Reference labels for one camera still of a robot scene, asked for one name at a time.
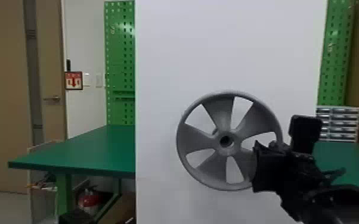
green pegboard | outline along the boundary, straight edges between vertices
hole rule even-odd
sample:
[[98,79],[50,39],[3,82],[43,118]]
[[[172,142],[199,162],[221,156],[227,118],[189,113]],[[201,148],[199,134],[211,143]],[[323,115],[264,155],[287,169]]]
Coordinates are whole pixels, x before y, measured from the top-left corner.
[[135,124],[134,1],[104,3],[107,123]]
[[323,57],[321,60],[319,105],[344,105],[355,0],[329,0]]

fan blade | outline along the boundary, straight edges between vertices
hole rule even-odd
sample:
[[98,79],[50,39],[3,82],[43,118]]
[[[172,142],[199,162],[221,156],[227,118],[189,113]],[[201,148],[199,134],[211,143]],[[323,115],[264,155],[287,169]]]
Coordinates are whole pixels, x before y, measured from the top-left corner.
[[249,150],[233,155],[245,181],[250,181],[256,172],[256,161],[253,152]]
[[213,148],[212,135],[185,123],[178,129],[177,136],[177,144],[185,154]]
[[230,130],[234,97],[220,97],[203,103],[206,111],[219,130]]
[[214,153],[204,162],[202,162],[196,169],[202,171],[206,175],[219,179],[221,181],[227,181],[227,158]]
[[259,135],[266,132],[274,131],[270,124],[272,121],[268,120],[270,116],[266,115],[258,104],[253,104],[249,111],[242,118],[236,132],[242,139],[249,138],[251,136]]

center hole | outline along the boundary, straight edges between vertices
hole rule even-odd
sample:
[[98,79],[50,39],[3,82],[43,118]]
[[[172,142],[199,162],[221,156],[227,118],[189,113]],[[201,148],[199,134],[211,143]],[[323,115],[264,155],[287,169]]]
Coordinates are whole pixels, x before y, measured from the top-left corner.
[[221,139],[220,139],[220,145],[223,147],[223,148],[228,148],[228,147],[232,147],[234,145],[234,140],[229,137],[229,136],[223,136]]

gray fan impeller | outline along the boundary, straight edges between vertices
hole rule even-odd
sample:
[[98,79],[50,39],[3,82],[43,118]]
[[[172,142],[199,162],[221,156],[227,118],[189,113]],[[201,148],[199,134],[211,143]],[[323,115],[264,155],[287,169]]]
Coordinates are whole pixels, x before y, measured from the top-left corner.
[[[231,117],[235,97],[253,102],[240,124],[231,128]],[[202,105],[216,129],[206,133],[185,123],[188,116],[199,105]],[[255,97],[237,91],[225,91],[208,94],[195,101],[185,111],[177,130],[177,151],[183,166],[193,178],[202,184],[222,190],[238,191],[251,187],[255,174],[256,160],[251,149],[243,149],[241,143],[246,138],[261,133],[274,132],[276,141],[283,142],[280,124],[271,110]],[[214,153],[199,166],[192,167],[186,156],[199,150],[213,148]],[[242,173],[243,181],[227,182],[227,157],[232,156]]]

light switch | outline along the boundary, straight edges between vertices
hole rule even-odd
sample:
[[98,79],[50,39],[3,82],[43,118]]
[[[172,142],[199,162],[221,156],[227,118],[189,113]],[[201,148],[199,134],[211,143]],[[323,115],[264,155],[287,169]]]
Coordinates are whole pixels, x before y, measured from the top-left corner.
[[83,86],[92,86],[92,79],[89,73],[83,74]]
[[95,75],[96,80],[96,88],[102,88],[103,87],[103,75],[101,73],[96,73]]

